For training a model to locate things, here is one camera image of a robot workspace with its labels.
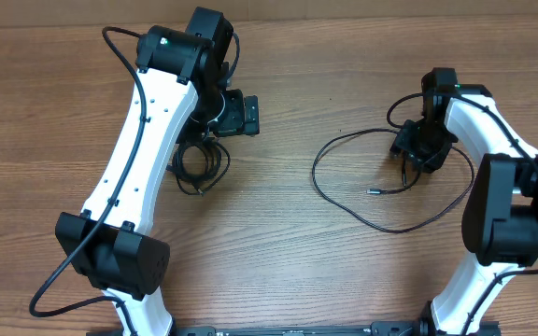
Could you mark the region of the black cable staying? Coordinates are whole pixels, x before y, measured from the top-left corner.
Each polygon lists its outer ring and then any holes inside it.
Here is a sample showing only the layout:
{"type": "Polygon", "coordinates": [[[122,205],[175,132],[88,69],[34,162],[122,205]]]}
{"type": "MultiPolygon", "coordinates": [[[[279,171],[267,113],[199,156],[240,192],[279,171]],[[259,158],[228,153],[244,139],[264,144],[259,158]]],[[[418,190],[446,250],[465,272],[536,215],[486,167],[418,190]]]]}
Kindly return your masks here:
{"type": "Polygon", "coordinates": [[[177,187],[189,196],[204,196],[226,175],[231,166],[231,156],[227,148],[218,138],[206,139],[202,142],[180,144],[167,164],[166,171],[171,173],[177,187]],[[193,161],[186,159],[187,152],[196,148],[202,155],[192,170],[193,161]]]}

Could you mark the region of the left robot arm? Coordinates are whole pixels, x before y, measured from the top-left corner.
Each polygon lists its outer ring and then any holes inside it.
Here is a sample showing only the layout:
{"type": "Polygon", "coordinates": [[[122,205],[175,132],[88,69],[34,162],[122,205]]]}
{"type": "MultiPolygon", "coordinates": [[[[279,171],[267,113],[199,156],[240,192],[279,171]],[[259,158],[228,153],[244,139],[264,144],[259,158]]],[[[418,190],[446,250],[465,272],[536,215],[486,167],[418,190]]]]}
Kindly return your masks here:
{"type": "Polygon", "coordinates": [[[230,86],[225,56],[237,43],[224,15],[204,7],[184,31],[155,25],[142,34],[131,106],[107,167],[81,211],[56,223],[75,271],[114,305],[123,335],[173,329],[161,291],[170,248],[150,235],[163,177],[177,170],[173,150],[260,131],[257,97],[230,86]]]}

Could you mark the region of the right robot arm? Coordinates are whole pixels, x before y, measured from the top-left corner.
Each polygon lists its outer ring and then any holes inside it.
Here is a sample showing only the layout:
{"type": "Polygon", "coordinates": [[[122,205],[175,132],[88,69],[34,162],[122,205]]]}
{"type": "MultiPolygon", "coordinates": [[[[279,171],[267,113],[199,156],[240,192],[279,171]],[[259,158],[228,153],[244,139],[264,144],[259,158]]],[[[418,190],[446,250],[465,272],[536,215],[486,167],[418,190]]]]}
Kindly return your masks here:
{"type": "Polygon", "coordinates": [[[443,166],[461,143],[478,166],[462,219],[467,253],[430,301],[412,335],[497,335],[481,319],[503,288],[538,274],[538,150],[503,119],[483,85],[462,85],[452,68],[421,79],[421,118],[400,126],[390,151],[419,173],[443,166]]]}

